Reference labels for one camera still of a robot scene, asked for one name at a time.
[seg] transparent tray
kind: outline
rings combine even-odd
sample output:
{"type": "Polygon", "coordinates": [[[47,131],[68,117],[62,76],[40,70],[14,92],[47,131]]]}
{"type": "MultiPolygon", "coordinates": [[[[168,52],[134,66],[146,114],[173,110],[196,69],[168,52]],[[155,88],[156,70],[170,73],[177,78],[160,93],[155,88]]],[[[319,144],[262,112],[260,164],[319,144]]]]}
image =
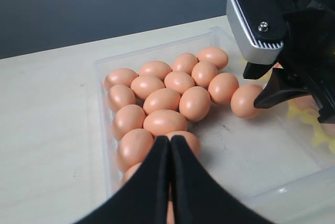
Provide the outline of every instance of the transparent tray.
{"type": "MultiPolygon", "coordinates": [[[[219,27],[203,35],[95,63],[107,197],[119,189],[121,173],[115,162],[118,142],[110,129],[113,113],[107,107],[107,91],[103,88],[106,75],[118,68],[138,71],[152,60],[172,64],[182,53],[197,54],[209,46],[220,47],[228,53],[229,64],[224,71],[235,74],[240,84],[266,84],[267,77],[257,81],[243,79],[245,61],[233,36],[219,27]]],[[[203,121],[189,126],[189,131],[200,138],[199,160],[212,177],[235,197],[278,223],[292,223],[293,218],[302,218],[297,214],[308,215],[309,212],[304,212],[307,207],[303,206],[308,205],[313,212],[323,199],[325,202],[335,200],[331,196],[335,187],[335,171],[331,168],[335,155],[322,144],[315,148],[311,128],[296,119],[288,120],[287,114],[288,103],[282,103],[256,118],[243,120],[233,115],[229,106],[212,105],[203,121]],[[315,197],[322,184],[326,184],[322,187],[324,193],[315,197]],[[301,207],[288,207],[286,201],[301,207]]]]}

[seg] bolt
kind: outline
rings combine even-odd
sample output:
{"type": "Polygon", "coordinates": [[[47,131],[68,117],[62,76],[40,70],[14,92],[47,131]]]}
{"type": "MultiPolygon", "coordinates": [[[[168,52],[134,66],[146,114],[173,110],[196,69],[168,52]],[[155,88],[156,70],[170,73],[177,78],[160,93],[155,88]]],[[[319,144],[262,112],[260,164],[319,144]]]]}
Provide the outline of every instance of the bolt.
{"type": "Polygon", "coordinates": [[[261,32],[266,32],[268,28],[269,28],[269,25],[265,21],[261,22],[260,25],[258,26],[258,30],[261,32]]]}

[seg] table surface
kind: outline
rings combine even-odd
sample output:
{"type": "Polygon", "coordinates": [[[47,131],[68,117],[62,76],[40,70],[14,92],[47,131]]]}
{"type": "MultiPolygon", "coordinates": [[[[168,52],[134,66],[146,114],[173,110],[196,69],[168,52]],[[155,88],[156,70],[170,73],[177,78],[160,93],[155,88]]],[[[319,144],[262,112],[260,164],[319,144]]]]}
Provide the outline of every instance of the table surface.
{"type": "Polygon", "coordinates": [[[0,60],[0,223],[70,223],[105,199],[94,61],[180,40],[226,17],[0,60]]]}

